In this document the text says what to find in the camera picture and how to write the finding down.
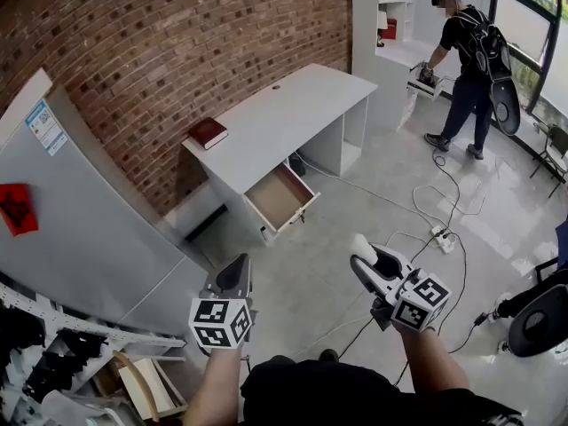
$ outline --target sneaker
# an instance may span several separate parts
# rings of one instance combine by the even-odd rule
[[[431,146],[436,147],[442,152],[447,152],[450,149],[450,141],[442,136],[437,136],[436,134],[424,134],[424,138]]]
[[[488,317],[490,322],[495,322],[496,320],[501,318],[501,316],[497,313],[499,305],[503,303],[505,300],[510,300],[512,297],[513,296],[509,292],[505,292],[504,294],[501,294],[499,298],[497,298],[497,300],[495,300],[495,306],[493,307],[493,312],[489,314]]]
[[[477,160],[481,161],[483,159],[483,149],[477,150],[476,146],[474,146],[473,144],[468,145],[468,152],[473,154]]]
[[[327,361],[330,363],[338,363],[339,355],[333,349],[325,349],[318,358],[318,361]]]

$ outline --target shelving unit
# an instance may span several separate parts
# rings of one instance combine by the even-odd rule
[[[397,21],[396,39],[384,40],[383,47],[376,45],[378,11]],[[406,89],[410,69],[434,50],[414,39],[417,11],[416,0],[353,0],[352,72],[379,86],[367,113],[370,122],[385,129],[397,130],[410,117],[416,99]]]
[[[14,424],[26,421],[28,424],[43,424],[43,419],[38,413],[38,404],[23,393],[26,380],[32,374],[34,367],[40,362],[45,351],[59,351],[62,344],[57,339],[61,329],[83,331],[94,335],[106,337],[106,344],[101,345],[101,355],[97,359],[89,359],[86,367],[80,373],[74,375],[72,387],[69,393],[75,393],[88,382],[108,361],[113,357],[113,351],[128,350],[133,344],[150,346],[159,353],[164,353],[172,347],[183,347],[185,341],[169,335],[156,335],[143,331],[123,330],[114,324],[107,324],[98,319],[78,319],[63,312],[63,308],[44,296],[34,294],[28,289],[20,293],[18,286],[7,286],[0,282],[0,300],[4,307],[14,307],[36,316],[43,321],[45,328],[44,345],[34,345],[24,349],[21,354],[11,352],[11,363],[6,367],[8,383],[2,391],[4,404],[2,415],[6,421],[12,420],[15,414],[20,416],[31,415],[28,407],[31,406],[36,414],[29,418],[19,417]]]

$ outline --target wooden chair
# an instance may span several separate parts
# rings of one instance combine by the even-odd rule
[[[566,152],[568,152],[568,134],[566,134],[566,132],[559,126],[553,126],[547,134],[544,150],[539,153],[539,165],[531,175],[531,178],[533,178],[534,174],[536,174],[536,172],[540,169],[543,162],[546,162],[554,168],[558,177],[558,183],[552,190],[552,193],[548,196],[549,198],[552,197],[552,194],[554,194],[554,191],[560,186],[560,184],[564,183],[564,175],[568,173],[568,168],[566,167],[566,161],[564,158]]]

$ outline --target man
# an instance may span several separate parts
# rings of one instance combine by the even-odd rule
[[[491,82],[478,68],[470,43],[473,43],[471,32],[476,23],[487,20],[487,17],[472,5],[465,5],[462,0],[432,0],[437,7],[443,9],[447,18],[442,39],[432,54],[423,75],[432,76],[432,70],[455,47],[460,53],[461,75],[455,81],[452,107],[446,119],[446,125],[440,135],[426,134],[426,141],[442,152],[447,152],[452,139],[460,132],[469,114],[476,108],[475,143],[469,144],[468,151],[476,159],[483,159],[483,145],[489,125],[491,124],[490,86]]]
[[[243,424],[522,425],[518,412],[469,391],[467,376],[432,328],[398,331],[415,394],[401,393],[375,371],[340,363],[331,350],[318,361],[274,357],[254,367],[241,387]],[[241,349],[211,352],[184,426],[237,424],[240,368]]]

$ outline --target label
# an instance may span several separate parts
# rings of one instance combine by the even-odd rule
[[[50,156],[55,155],[67,142],[67,136],[43,99],[29,113],[25,122]]]

